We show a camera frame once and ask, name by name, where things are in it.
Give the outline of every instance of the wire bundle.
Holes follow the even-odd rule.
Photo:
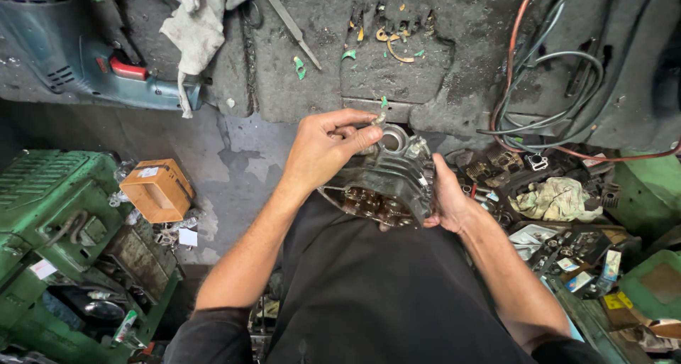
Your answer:
[[[542,22],[542,25],[538,30],[538,35],[536,36],[537,39],[532,43],[532,45],[529,47],[529,50],[523,55],[523,57],[521,57],[520,62],[515,64],[514,63],[515,40],[517,38],[517,32],[520,27],[520,23],[522,21],[524,12],[527,8],[527,5],[529,4],[529,1],[530,0],[523,0],[520,9],[518,10],[518,15],[516,16],[515,19],[515,25],[511,34],[511,41],[509,44],[507,62],[508,65],[506,69],[506,85],[504,88],[502,98],[497,103],[497,106],[494,108],[494,111],[492,112],[492,117],[489,121],[489,130],[480,129],[478,130],[479,133],[493,135],[495,140],[501,146],[505,147],[509,151],[514,152],[527,151],[531,153],[540,153],[544,149],[551,147],[583,159],[594,159],[603,161],[625,161],[633,159],[657,158],[674,154],[681,149],[681,142],[679,142],[676,148],[664,153],[638,155],[634,157],[624,158],[598,158],[591,157],[590,155],[576,153],[575,151],[566,149],[565,147],[561,147],[562,144],[574,142],[575,140],[577,140],[580,136],[582,136],[583,132],[585,132],[586,130],[594,128],[593,127],[594,124],[600,119],[600,116],[603,114],[605,108],[610,105],[610,102],[614,95],[615,87],[619,80],[620,74],[622,73],[622,69],[624,68],[626,60],[629,56],[629,50],[631,49],[631,45],[633,44],[633,41],[636,38],[636,33],[638,32],[643,15],[646,12],[651,1],[653,0],[645,0],[645,2],[643,3],[640,11],[636,16],[634,24],[631,30],[629,31],[629,34],[627,35],[624,46],[622,47],[622,54],[620,55],[617,64],[614,66],[612,75],[610,76],[609,81],[605,86],[605,92],[602,94],[603,98],[596,106],[597,107],[596,109],[586,110],[586,112],[589,112],[591,115],[585,121],[578,121],[577,118],[582,114],[583,111],[585,111],[584,109],[586,105],[594,97],[596,92],[598,92],[598,90],[600,90],[601,88],[604,78],[603,64],[600,62],[599,59],[597,59],[593,55],[590,55],[582,51],[560,51],[541,56],[532,61],[532,56],[539,50],[541,44],[546,40],[551,30],[556,26],[556,23],[560,19],[560,15],[563,12],[566,0],[557,0],[557,2],[554,3],[553,7],[544,18],[544,21]],[[602,27],[600,28],[599,38],[602,38],[608,29],[610,13],[612,11],[614,2],[615,0],[608,0],[608,4],[605,10],[605,16],[603,19],[603,24]],[[585,69],[586,77],[583,78],[583,80],[580,82],[579,92],[577,93],[573,103],[562,112],[559,112],[558,114],[550,116],[548,118],[542,119],[541,121],[531,123],[529,125],[521,125],[515,122],[509,116],[507,116],[506,111],[508,109],[508,105],[510,102],[511,93],[524,79],[526,74],[543,62],[563,56],[576,56],[588,62],[587,68]],[[552,143],[527,144],[524,142],[519,142],[510,136],[511,134],[518,133],[521,131],[549,127],[561,122],[563,119],[568,117],[573,118],[573,121],[565,131],[566,134],[562,137],[559,137],[557,141]],[[579,122],[582,122],[583,125],[577,129],[573,129],[574,124]],[[505,129],[504,126],[507,123],[510,124],[512,127]]]

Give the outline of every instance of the red cable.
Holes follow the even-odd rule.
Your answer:
[[[514,26],[513,26],[513,31],[511,32],[511,42],[509,43],[508,61],[506,62],[506,85],[504,86],[504,92],[501,95],[502,97],[505,97],[506,94],[508,93],[509,89],[511,88],[511,83],[513,81],[513,58],[514,58],[514,53],[515,53],[515,40],[517,38],[517,32],[518,32],[518,29],[520,28],[520,23],[522,21],[522,17],[525,14],[525,10],[527,10],[527,6],[529,4],[530,4],[530,0],[522,0],[522,4],[520,5],[520,9],[518,9],[517,16],[515,17],[515,23],[514,23]],[[497,115],[499,113],[499,109],[501,109],[502,103],[503,103],[503,99],[501,99],[497,103],[497,106],[494,108],[494,111],[492,112],[492,117],[489,120],[489,129],[492,130],[492,131],[495,131],[494,125],[497,122]],[[524,150],[516,149],[515,147],[511,147],[508,144],[504,143],[498,135],[494,135],[494,140],[497,143],[499,143],[506,150],[513,151],[515,153],[525,152]],[[666,157],[668,155],[676,154],[677,152],[679,152],[679,150],[681,150],[681,139],[679,139],[679,142],[676,145],[676,147],[674,147],[672,150],[665,151],[664,153],[636,155],[636,156],[633,156],[633,157],[621,157],[621,158],[592,157],[590,155],[578,153],[576,151],[572,151],[572,150],[566,149],[565,147],[561,147],[561,146],[555,146],[555,147],[552,147],[552,148],[556,149],[558,151],[563,151],[564,153],[568,153],[570,155],[574,155],[575,157],[579,157],[579,158],[582,158],[582,159],[590,159],[590,160],[597,160],[597,161],[628,161],[628,160],[660,158],[660,157]]]

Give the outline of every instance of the sleeve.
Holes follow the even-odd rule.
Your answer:
[[[197,311],[175,334],[165,364],[252,364],[250,311],[232,307]]]
[[[539,364],[606,364],[598,351],[574,339],[546,342],[532,351]]]

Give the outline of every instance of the power drill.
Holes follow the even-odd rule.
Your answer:
[[[177,83],[159,81],[143,67],[121,62],[90,17],[87,0],[0,0],[0,33],[30,60],[26,64],[48,90],[180,110]],[[201,85],[184,88],[197,110]]]

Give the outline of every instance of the cloth rag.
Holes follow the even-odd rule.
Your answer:
[[[509,197],[509,202],[514,210],[531,219],[590,222],[603,213],[601,206],[594,211],[584,209],[589,194],[571,178],[549,178],[544,183],[530,183],[529,189],[526,194]]]
[[[226,10],[234,10],[246,0],[181,0],[161,29],[182,52],[178,65],[178,90],[182,117],[192,117],[192,107],[183,83],[187,75],[198,75],[208,65],[225,42],[223,17]]]

